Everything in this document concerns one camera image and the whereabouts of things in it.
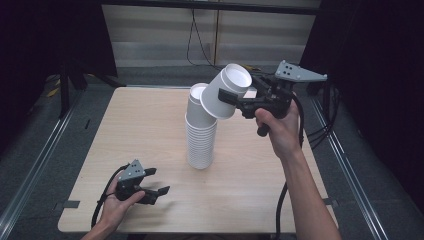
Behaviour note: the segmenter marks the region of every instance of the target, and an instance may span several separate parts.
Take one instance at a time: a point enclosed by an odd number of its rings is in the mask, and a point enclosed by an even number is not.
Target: light wood tabletop
[[[236,110],[232,118],[218,121],[212,165],[204,170],[191,167],[184,118],[188,96],[189,89],[115,90],[69,197],[80,204],[64,209],[59,230],[88,232],[111,175],[138,159],[144,168],[157,168],[155,175],[144,178],[142,187],[171,188],[155,205],[132,206],[119,232],[275,232],[285,178],[269,138],[259,137],[255,120]],[[327,198],[306,137],[303,152],[322,198]],[[282,208],[281,231],[295,232],[289,195]]]

